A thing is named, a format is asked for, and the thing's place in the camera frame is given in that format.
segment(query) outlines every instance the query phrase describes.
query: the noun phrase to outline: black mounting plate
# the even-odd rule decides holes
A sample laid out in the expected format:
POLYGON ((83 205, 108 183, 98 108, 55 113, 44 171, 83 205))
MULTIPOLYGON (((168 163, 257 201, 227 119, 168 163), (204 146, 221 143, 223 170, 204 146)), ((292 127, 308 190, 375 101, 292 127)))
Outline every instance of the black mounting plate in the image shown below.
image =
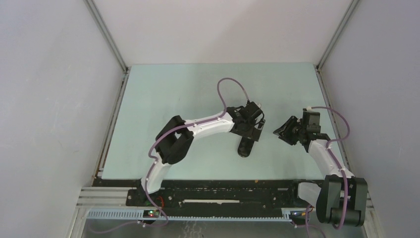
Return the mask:
MULTIPOLYGON (((306 208, 297 198, 301 180, 164 180, 152 195, 168 216, 185 217, 282 217, 282 208, 306 208), (231 200, 229 203, 185 200, 231 200)), ((126 206, 151 206, 142 189, 128 191, 126 206)))

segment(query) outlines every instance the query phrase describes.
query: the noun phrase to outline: black rubber foot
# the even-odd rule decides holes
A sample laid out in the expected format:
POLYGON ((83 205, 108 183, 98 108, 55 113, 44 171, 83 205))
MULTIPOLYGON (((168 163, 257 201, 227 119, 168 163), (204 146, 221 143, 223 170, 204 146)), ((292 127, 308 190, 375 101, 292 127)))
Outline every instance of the black rubber foot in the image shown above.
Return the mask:
POLYGON ((248 157, 251 153, 254 141, 248 138, 242 137, 238 147, 238 155, 241 157, 248 157))

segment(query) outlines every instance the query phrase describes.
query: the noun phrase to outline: light green table surface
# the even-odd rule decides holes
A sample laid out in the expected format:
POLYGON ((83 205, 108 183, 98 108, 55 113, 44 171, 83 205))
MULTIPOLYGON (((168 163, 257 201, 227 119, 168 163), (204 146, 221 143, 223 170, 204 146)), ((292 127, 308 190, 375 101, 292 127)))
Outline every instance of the light green table surface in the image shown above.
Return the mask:
MULTIPOLYGON (((251 155, 236 150, 241 139, 220 133, 194 140, 187 156, 166 179, 323 179, 300 144, 290 146, 272 132, 302 108, 325 106, 311 63, 234 63, 135 65, 118 114, 103 179, 139 179, 149 169, 147 154, 156 135, 175 115, 199 119, 222 111, 216 84, 223 77, 239 80, 252 101, 262 104, 266 123, 251 155)), ((221 93, 229 106, 245 105, 239 86, 224 81, 221 93)), ((322 132, 334 138, 325 110, 322 132)), ((333 149, 341 159, 336 144, 333 149)))

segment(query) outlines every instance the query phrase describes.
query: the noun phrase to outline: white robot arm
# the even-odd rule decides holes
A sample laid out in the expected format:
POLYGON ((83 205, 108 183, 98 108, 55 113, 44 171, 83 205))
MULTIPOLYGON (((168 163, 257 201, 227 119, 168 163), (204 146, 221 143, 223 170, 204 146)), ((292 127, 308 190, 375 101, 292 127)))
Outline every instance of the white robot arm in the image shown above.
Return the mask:
POLYGON ((325 177, 321 187, 313 182, 300 182, 297 197, 316 209, 320 222, 333 224, 340 222, 343 201, 347 199, 344 224, 361 226, 365 220, 368 185, 363 178, 357 178, 345 169, 343 162, 337 160, 332 151, 327 150, 330 138, 327 134, 321 133, 319 118, 318 112, 304 109, 301 119, 292 116, 282 127, 274 131, 275 135, 290 145, 300 142, 325 177), (348 191, 347 198, 342 195, 344 189, 348 191))
POLYGON ((156 140, 175 127, 186 127, 174 131, 157 144, 155 165, 148 176, 141 178, 143 190, 146 190, 147 180, 147 192, 157 192, 171 166, 186 156, 193 140, 221 132, 232 132, 242 137, 238 154, 248 157, 254 142, 259 140, 265 123, 264 118, 257 122, 261 114, 263 115, 260 105, 247 102, 244 107, 228 107, 225 114, 219 113, 202 119, 183 120, 180 116, 173 117, 157 135, 156 140))

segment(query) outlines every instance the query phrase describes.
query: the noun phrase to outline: white wall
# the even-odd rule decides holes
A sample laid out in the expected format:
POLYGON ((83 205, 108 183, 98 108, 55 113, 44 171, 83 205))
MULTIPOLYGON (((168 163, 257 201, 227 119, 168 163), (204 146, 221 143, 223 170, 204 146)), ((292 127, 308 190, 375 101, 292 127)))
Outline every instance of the white wall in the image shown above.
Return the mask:
POLYGON ((317 63, 351 0, 97 0, 128 65, 317 63))
POLYGON ((0 237, 64 237, 122 71, 82 0, 2 0, 0 29, 0 237))
POLYGON ((420 237, 420 1, 361 1, 322 69, 386 237, 420 237))

